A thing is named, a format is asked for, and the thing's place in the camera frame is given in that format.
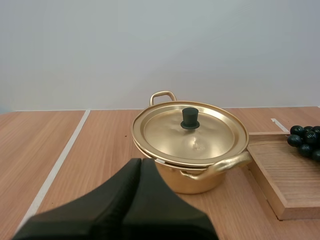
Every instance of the white wall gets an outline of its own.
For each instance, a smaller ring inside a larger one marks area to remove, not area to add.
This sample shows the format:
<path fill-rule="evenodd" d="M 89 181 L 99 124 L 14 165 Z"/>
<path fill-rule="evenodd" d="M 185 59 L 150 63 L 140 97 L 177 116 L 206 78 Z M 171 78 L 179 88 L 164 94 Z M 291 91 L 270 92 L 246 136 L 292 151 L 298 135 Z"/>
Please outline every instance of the white wall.
<path fill-rule="evenodd" d="M 320 105 L 319 0 L 0 0 L 0 109 Z"/>

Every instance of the golden pot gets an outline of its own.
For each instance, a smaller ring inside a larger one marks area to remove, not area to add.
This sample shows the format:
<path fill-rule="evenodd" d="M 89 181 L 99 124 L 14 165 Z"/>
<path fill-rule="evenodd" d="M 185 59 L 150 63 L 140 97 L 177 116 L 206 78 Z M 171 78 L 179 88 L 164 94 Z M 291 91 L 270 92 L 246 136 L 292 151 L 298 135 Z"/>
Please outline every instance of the golden pot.
<path fill-rule="evenodd" d="M 154 104 L 168 95 L 172 101 Z M 252 161 L 245 126 L 231 113 L 209 104 L 177 101 L 170 91 L 151 96 L 150 106 L 132 124 L 133 141 L 154 158 L 176 193 L 197 194 L 220 184 L 227 170 Z"/>

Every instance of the wooden cutting board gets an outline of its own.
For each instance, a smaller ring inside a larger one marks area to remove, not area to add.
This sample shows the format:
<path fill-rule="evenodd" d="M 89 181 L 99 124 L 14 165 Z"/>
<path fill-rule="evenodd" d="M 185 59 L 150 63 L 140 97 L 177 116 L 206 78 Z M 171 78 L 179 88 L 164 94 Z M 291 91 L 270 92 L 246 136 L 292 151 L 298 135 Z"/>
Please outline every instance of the wooden cutting board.
<path fill-rule="evenodd" d="M 300 156 L 287 135 L 251 135 L 248 168 L 279 220 L 320 219 L 320 163 Z"/>

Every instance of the pot handle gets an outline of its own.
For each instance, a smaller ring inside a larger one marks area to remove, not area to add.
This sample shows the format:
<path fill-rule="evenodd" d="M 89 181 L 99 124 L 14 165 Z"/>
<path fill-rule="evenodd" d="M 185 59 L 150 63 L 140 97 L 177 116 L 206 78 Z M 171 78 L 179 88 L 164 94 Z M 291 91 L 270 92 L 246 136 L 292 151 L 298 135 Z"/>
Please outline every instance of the pot handle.
<path fill-rule="evenodd" d="M 154 99 L 156 97 L 167 95 L 171 98 L 172 101 L 177 101 L 176 96 L 170 92 L 170 91 L 158 91 L 155 94 L 153 94 L 150 98 L 150 106 L 154 105 Z"/>
<path fill-rule="evenodd" d="M 212 177 L 214 175 L 219 175 L 224 173 L 225 171 L 235 168 L 235 167 L 243 167 L 252 162 L 252 156 L 248 151 L 244 151 L 240 154 L 237 154 L 232 157 L 228 157 L 221 161 L 212 164 L 207 168 L 207 170 L 203 171 L 200 174 L 192 174 L 187 173 L 186 171 L 180 171 L 183 176 L 194 180 L 204 180 L 206 178 Z"/>

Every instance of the black lid knob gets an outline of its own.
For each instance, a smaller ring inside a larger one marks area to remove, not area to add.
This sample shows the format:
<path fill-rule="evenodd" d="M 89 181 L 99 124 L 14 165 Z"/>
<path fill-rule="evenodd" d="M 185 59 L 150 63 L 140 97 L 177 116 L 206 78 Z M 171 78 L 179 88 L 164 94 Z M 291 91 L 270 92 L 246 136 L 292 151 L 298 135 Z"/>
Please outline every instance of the black lid knob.
<path fill-rule="evenodd" d="M 197 129 L 200 126 L 198 120 L 199 110 L 194 107 L 187 107 L 182 110 L 183 121 L 181 127 L 184 129 Z"/>

